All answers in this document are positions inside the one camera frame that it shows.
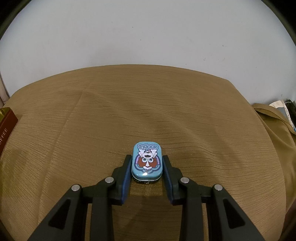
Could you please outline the small blue cartoon tin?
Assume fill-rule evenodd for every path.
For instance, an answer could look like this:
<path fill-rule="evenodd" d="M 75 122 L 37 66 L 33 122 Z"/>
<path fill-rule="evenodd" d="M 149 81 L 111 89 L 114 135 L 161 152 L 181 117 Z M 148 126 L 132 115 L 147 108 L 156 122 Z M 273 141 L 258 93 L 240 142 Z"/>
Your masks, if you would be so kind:
<path fill-rule="evenodd" d="M 132 176 L 139 183 L 158 181 L 163 173 L 162 149 L 156 142 L 135 144 L 132 154 Z"/>

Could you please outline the brown cloth covered chair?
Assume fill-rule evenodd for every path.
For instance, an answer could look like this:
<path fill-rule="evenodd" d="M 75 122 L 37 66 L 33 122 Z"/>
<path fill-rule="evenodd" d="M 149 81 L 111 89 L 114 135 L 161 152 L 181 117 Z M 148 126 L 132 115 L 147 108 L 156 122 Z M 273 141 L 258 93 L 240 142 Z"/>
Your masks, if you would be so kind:
<path fill-rule="evenodd" d="M 295 131 L 278 109 L 260 103 L 252 107 L 261 118 L 280 161 L 288 210 L 295 202 Z"/>

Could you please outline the gold tin tray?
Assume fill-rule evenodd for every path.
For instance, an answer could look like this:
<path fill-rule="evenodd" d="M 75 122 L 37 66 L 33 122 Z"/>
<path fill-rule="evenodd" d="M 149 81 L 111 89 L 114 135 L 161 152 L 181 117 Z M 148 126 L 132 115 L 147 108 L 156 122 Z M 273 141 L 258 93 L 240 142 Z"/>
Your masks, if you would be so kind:
<path fill-rule="evenodd" d="M 6 142 L 17 123 L 18 118 L 11 108 L 1 108 L 0 155 L 2 155 Z"/>

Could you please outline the patterned beige curtain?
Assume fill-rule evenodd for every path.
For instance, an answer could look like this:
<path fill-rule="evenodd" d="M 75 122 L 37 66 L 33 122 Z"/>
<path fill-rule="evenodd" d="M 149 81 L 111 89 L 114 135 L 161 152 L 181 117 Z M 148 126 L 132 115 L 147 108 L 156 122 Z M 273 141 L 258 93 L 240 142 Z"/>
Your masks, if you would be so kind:
<path fill-rule="evenodd" d="M 1 108 L 6 104 L 9 100 L 10 96 L 6 90 L 2 77 L 0 76 L 0 106 Z"/>

